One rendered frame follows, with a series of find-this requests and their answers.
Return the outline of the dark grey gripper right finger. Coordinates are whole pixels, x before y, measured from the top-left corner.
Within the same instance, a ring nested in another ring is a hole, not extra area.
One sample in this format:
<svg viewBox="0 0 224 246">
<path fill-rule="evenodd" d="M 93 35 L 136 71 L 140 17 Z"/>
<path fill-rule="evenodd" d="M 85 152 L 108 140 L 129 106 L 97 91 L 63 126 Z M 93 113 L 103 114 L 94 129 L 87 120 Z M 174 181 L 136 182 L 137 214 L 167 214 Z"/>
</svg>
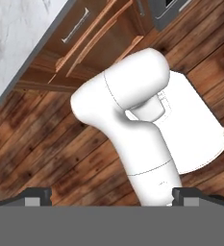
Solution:
<svg viewBox="0 0 224 246">
<path fill-rule="evenodd" d="M 174 187 L 172 205 L 182 207 L 224 206 L 224 196 L 206 195 L 196 187 Z"/>
</svg>

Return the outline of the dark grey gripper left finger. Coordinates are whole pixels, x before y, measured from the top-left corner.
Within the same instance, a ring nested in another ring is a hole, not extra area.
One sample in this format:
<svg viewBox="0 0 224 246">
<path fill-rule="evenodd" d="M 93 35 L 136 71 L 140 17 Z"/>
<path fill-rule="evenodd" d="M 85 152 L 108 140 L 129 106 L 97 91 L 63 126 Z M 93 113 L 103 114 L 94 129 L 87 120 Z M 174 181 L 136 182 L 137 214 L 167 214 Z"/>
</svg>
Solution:
<svg viewBox="0 0 224 246">
<path fill-rule="evenodd" d="M 14 197 L 0 201 L 0 206 L 8 207 L 50 207 L 52 189 L 50 187 L 28 187 Z"/>
</svg>

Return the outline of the wooden drawer front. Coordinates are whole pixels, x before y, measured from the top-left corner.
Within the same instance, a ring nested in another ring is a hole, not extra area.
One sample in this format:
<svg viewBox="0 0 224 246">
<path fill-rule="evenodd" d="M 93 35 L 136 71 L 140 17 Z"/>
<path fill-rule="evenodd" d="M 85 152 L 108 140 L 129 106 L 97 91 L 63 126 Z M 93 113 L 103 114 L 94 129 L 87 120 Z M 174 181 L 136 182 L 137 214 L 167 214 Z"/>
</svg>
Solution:
<svg viewBox="0 0 224 246">
<path fill-rule="evenodd" d="M 91 32 L 101 23 L 117 0 L 75 0 L 61 23 L 47 39 L 42 50 L 37 55 L 37 63 L 47 69 L 55 70 L 61 59 L 67 54 L 73 54 L 87 39 Z M 67 37 L 85 12 L 90 11 L 88 18 L 75 35 L 66 44 L 62 38 Z"/>
</svg>

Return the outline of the wooden cupboard door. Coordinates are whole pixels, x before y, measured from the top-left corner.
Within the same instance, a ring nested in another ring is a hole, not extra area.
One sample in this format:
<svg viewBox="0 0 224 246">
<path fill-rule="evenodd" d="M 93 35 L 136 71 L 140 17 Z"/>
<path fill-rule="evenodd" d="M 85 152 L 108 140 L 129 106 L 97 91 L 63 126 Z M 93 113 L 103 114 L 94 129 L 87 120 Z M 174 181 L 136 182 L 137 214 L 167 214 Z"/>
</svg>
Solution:
<svg viewBox="0 0 224 246">
<path fill-rule="evenodd" d="M 143 39 L 135 0 L 109 0 L 57 65 L 64 77 L 94 76 L 126 57 Z"/>
</svg>

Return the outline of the grey steel appliance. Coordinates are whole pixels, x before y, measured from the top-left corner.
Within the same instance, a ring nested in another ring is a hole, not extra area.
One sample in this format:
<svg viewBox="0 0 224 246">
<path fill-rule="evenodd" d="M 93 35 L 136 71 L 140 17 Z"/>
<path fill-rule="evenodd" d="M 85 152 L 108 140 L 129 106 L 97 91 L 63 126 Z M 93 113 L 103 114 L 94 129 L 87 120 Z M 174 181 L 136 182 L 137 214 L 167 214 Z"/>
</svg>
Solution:
<svg viewBox="0 0 224 246">
<path fill-rule="evenodd" d="M 155 28 L 162 31 L 193 0 L 148 0 Z"/>
</svg>

